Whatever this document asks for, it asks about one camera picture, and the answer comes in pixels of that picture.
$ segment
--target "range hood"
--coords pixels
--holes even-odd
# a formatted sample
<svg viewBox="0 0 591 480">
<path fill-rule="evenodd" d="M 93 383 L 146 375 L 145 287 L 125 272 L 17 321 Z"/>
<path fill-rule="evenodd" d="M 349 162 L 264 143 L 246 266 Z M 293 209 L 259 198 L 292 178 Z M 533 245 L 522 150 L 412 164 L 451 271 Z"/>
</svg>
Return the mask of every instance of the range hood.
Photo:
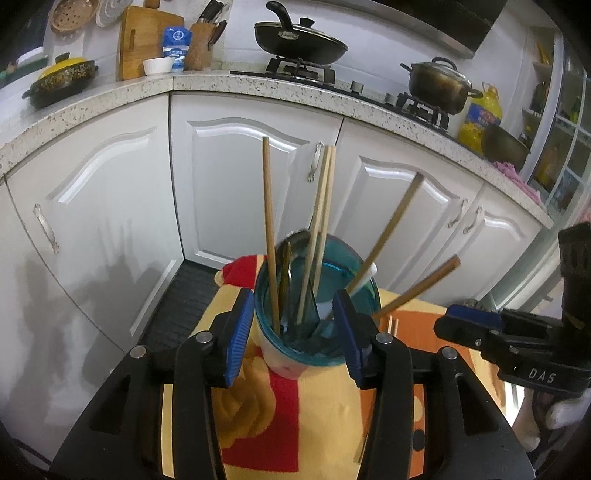
<svg viewBox="0 0 591 480">
<path fill-rule="evenodd" d="M 507 0 L 318 0 L 396 23 L 471 59 Z"/>
</svg>

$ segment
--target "cooking oil bottle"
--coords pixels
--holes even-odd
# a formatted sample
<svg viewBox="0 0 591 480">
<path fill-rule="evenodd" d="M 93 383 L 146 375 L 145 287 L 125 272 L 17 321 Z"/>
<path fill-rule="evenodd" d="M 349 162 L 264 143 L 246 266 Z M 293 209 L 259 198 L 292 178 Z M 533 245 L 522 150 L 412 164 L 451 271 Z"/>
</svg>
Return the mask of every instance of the cooking oil bottle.
<svg viewBox="0 0 591 480">
<path fill-rule="evenodd" d="M 500 124 L 503 110 L 499 103 L 499 92 L 489 83 L 483 83 L 482 98 L 475 98 L 468 107 L 464 125 L 457 134 L 458 141 L 482 155 L 482 135 L 488 124 Z"/>
</svg>

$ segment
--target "pink towel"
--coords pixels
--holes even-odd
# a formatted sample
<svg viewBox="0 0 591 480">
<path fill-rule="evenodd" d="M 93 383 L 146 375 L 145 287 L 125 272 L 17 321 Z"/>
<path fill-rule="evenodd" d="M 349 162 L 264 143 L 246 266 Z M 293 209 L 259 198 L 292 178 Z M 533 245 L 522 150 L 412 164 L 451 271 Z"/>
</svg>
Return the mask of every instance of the pink towel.
<svg viewBox="0 0 591 480">
<path fill-rule="evenodd" d="M 531 198 L 534 202 L 540 205 L 542 208 L 544 207 L 544 203 L 542 202 L 542 198 L 540 197 L 540 192 L 532 187 L 530 187 L 526 182 L 521 180 L 519 174 L 515 171 L 515 166 L 512 163 L 501 163 L 501 162 L 494 162 L 492 164 L 498 171 L 500 171 L 505 177 L 507 177 L 510 181 L 515 183 L 525 194 Z"/>
</svg>

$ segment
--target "gas stove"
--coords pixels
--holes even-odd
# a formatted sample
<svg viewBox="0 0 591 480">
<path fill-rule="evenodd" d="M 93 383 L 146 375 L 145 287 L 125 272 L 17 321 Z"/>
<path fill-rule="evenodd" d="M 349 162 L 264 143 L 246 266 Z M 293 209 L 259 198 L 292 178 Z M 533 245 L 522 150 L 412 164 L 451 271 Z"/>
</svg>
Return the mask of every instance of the gas stove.
<svg viewBox="0 0 591 480">
<path fill-rule="evenodd" d="M 335 84 L 335 71 L 329 65 L 318 65 L 302 60 L 276 57 L 271 59 L 264 72 L 239 72 L 233 70 L 230 71 L 230 73 L 286 80 L 288 82 L 309 85 L 352 98 L 357 98 L 414 120 L 427 128 L 451 138 L 447 134 L 449 116 L 438 107 L 429 105 L 418 98 L 413 97 L 409 93 L 400 93 L 398 96 L 387 93 L 383 100 L 366 96 L 363 95 L 363 84 L 359 82 L 351 82 L 348 88 L 337 86 Z"/>
</svg>

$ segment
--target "cutting board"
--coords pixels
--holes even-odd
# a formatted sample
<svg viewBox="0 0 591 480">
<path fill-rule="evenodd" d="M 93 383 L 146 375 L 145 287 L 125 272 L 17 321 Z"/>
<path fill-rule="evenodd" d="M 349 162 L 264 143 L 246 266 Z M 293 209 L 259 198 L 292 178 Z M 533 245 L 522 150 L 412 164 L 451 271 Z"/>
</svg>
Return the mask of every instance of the cutting board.
<svg viewBox="0 0 591 480">
<path fill-rule="evenodd" d="M 128 7 L 121 24 L 118 79 L 144 75 L 142 61 L 162 56 L 162 35 L 166 27 L 184 24 L 179 15 L 152 8 Z"/>
</svg>

